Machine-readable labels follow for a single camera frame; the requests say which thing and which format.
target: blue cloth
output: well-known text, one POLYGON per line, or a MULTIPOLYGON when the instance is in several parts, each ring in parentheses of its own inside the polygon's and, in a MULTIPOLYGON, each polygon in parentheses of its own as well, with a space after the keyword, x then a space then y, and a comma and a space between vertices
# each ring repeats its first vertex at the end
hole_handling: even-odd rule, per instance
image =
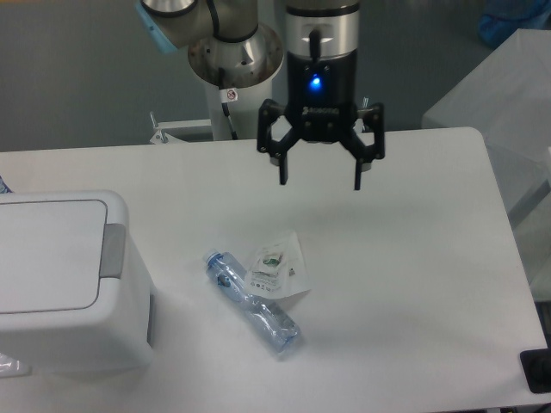
POLYGON ((488 0, 479 20, 479 37, 496 48, 519 28, 543 28, 551 0, 488 0))

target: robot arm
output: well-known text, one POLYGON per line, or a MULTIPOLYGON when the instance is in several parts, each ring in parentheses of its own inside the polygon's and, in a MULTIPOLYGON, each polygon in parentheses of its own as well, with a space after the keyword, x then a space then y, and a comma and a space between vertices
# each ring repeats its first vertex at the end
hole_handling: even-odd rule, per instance
MULTIPOLYGON (((269 41, 271 34, 258 29, 257 0, 141 0, 137 9, 161 50, 195 43, 188 52, 192 68, 221 89, 261 83, 281 62, 279 40, 269 41), (196 43, 204 38, 213 41, 196 43), (202 51, 206 55, 194 59, 202 51)), ((284 185, 287 153, 298 140, 340 142, 356 159, 359 190, 362 172, 385 156, 383 106, 358 110, 354 103, 360 1, 287 0, 286 10, 289 100, 282 106, 268 99, 260 107, 257 149, 279 167, 284 185), (271 126, 280 116, 291 129, 275 141, 271 126), (372 145, 354 132, 358 118, 374 132, 372 145)))

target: gray floor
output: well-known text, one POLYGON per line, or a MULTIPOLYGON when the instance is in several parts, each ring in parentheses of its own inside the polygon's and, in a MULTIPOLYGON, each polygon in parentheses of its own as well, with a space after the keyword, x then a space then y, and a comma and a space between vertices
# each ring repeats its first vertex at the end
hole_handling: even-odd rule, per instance
MULTIPOLYGON (((158 54, 133 3, 0 3, 0 151, 144 144, 150 110, 159 121, 207 118, 186 52, 158 54)), ((261 0, 261 19, 279 27, 274 7, 261 0)), ((364 1, 357 101, 384 102, 389 130, 419 128, 490 53, 476 36, 481 8, 482 0, 364 1)), ((282 70, 275 99, 286 94, 282 70)))

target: blue led light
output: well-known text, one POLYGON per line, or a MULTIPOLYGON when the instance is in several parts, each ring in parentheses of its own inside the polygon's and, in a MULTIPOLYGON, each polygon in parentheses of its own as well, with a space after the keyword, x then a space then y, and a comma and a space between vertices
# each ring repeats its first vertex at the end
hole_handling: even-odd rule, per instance
POLYGON ((310 81, 309 88, 312 92, 321 90, 321 79, 317 75, 310 81))

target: white table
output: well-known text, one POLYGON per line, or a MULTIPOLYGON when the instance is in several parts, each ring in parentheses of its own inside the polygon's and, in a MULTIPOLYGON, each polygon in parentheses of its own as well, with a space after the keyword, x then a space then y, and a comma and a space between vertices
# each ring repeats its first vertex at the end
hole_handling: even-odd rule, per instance
POLYGON ((337 145, 299 143, 289 181, 254 142, 0 154, 16 192, 108 188, 158 287, 147 369, 0 381, 9 412, 467 410, 551 401, 518 358, 545 341, 482 137, 389 133, 354 192, 337 145), (277 360, 204 275, 295 229, 315 288, 282 306, 305 341, 277 360))

